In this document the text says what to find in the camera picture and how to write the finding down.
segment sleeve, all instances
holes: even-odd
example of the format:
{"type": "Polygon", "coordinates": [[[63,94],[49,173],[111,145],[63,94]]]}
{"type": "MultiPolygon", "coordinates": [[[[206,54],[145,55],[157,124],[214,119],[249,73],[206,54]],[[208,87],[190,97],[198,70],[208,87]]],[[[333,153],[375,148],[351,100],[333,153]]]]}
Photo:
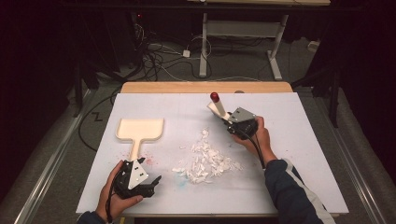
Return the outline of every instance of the sleeve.
{"type": "Polygon", "coordinates": [[[79,216],[77,224],[106,224],[95,212],[85,212],[79,216]]]}
{"type": "Polygon", "coordinates": [[[279,223],[335,223],[288,160],[267,163],[265,185],[278,210],[279,223]]]}

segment white paper sheet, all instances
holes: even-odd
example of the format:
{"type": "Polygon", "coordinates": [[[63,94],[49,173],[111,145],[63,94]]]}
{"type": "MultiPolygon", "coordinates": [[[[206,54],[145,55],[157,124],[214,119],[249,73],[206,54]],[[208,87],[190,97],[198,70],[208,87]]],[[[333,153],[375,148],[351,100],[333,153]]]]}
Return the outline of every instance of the white paper sheet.
{"type": "MultiPolygon", "coordinates": [[[[296,93],[222,93],[220,99],[229,112],[241,106],[263,116],[275,154],[293,162],[305,184],[329,212],[348,212],[296,93]]],[[[119,120],[164,118],[163,136],[143,144],[140,150],[140,155],[146,158],[143,167],[150,175],[147,182],[158,175],[163,178],[154,196],[127,209],[125,216],[276,214],[259,160],[233,142],[222,121],[206,107],[209,102],[209,94],[205,93],[119,94],[77,213],[96,208],[108,174],[119,160],[128,158],[132,143],[117,139],[119,120]],[[193,185],[172,169],[180,167],[180,161],[187,162],[197,156],[191,152],[191,146],[201,139],[204,128],[209,130],[208,143],[241,163],[244,170],[226,172],[211,179],[212,184],[193,185]]]]}

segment person's left hand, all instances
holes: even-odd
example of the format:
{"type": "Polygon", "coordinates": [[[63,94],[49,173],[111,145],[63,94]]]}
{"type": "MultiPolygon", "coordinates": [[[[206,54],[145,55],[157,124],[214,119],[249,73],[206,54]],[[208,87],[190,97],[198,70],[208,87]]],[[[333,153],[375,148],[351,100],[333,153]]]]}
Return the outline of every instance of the person's left hand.
{"type": "MultiPolygon", "coordinates": [[[[106,201],[108,198],[108,193],[110,191],[111,183],[117,172],[120,170],[121,166],[122,161],[119,161],[116,167],[114,167],[114,169],[111,171],[106,184],[103,186],[102,191],[100,192],[99,204],[95,212],[105,221],[105,223],[107,223],[106,201]]],[[[143,196],[141,195],[137,195],[129,199],[122,199],[118,194],[114,193],[113,196],[111,196],[110,214],[113,219],[115,219],[119,217],[125,209],[132,207],[137,203],[140,203],[142,200],[143,196]]]]}

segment white desk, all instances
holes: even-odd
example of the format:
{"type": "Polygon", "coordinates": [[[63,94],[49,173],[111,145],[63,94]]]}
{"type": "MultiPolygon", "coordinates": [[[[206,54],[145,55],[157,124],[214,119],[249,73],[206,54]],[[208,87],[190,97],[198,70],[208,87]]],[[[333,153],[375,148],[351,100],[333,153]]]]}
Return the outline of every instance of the white desk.
{"type": "MultiPolygon", "coordinates": [[[[261,4],[261,5],[282,5],[282,6],[328,6],[330,0],[206,0],[206,4],[261,4]]],[[[275,80],[282,80],[279,67],[276,62],[276,53],[285,31],[288,15],[283,15],[280,22],[258,22],[258,21],[210,21],[207,13],[203,17],[202,49],[200,61],[200,77],[206,77],[207,46],[208,35],[231,35],[231,36],[252,36],[252,37],[274,37],[275,43],[272,50],[267,51],[267,57],[275,80]]]]}
{"type": "MultiPolygon", "coordinates": [[[[107,175],[119,160],[128,158],[131,144],[121,142],[115,135],[119,120],[164,118],[162,138],[143,145],[140,153],[148,158],[143,164],[150,174],[148,182],[157,175],[162,175],[163,178],[156,187],[154,196],[126,210],[125,216],[275,216],[276,210],[264,185],[259,161],[235,144],[222,122],[206,108],[210,102],[209,94],[119,94],[77,213],[95,209],[107,175]],[[212,184],[199,185],[193,185],[172,172],[172,168],[178,167],[180,161],[193,160],[196,156],[190,148],[200,140],[203,128],[210,132],[209,144],[221,154],[240,162],[244,170],[214,178],[212,184]]],[[[263,115],[270,130],[275,154],[280,158],[288,158],[295,164],[305,184],[319,196],[330,213],[348,212],[297,93],[221,93],[220,97],[227,111],[242,106],[263,115]]]]}

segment table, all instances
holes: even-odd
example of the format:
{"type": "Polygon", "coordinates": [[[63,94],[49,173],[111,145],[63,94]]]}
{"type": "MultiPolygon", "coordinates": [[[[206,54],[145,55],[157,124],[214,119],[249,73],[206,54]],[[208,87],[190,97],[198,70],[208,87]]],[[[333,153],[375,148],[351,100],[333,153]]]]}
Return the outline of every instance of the table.
{"type": "MultiPolygon", "coordinates": [[[[282,6],[328,6],[330,0],[206,0],[206,4],[252,4],[252,5],[282,5],[282,6]]],[[[232,36],[252,36],[252,37],[274,37],[275,44],[272,50],[267,51],[267,57],[273,71],[275,80],[282,80],[279,67],[276,62],[276,53],[285,31],[286,22],[289,15],[283,15],[280,22],[260,22],[260,21],[210,21],[207,13],[203,17],[202,48],[200,61],[200,77],[206,77],[207,49],[206,42],[208,35],[232,35],[232,36]]]]}
{"type": "Polygon", "coordinates": [[[163,179],[156,187],[154,197],[125,210],[125,216],[275,216],[276,210],[263,184],[260,163],[241,146],[233,144],[222,122],[205,108],[210,101],[208,94],[212,91],[220,92],[226,109],[240,105],[265,114],[267,127],[273,134],[272,143],[277,148],[276,155],[293,160],[305,184],[321,198],[333,215],[348,212],[300,99],[291,92],[289,84],[283,82],[125,83],[114,104],[77,212],[92,210],[96,206],[94,200],[97,200],[101,188],[98,183],[106,181],[103,174],[129,153],[131,144],[123,144],[115,136],[118,120],[160,116],[165,119],[163,136],[155,144],[143,145],[141,155],[148,158],[144,165],[148,167],[146,171],[152,173],[152,178],[162,175],[163,179]],[[210,144],[223,148],[227,156],[236,158],[245,169],[225,174],[222,179],[214,179],[212,185],[198,186],[180,180],[171,171],[172,167],[177,166],[178,161],[191,160],[190,146],[200,137],[202,127],[207,127],[211,132],[208,137],[210,144]],[[288,137],[288,132],[297,134],[288,137]]]}

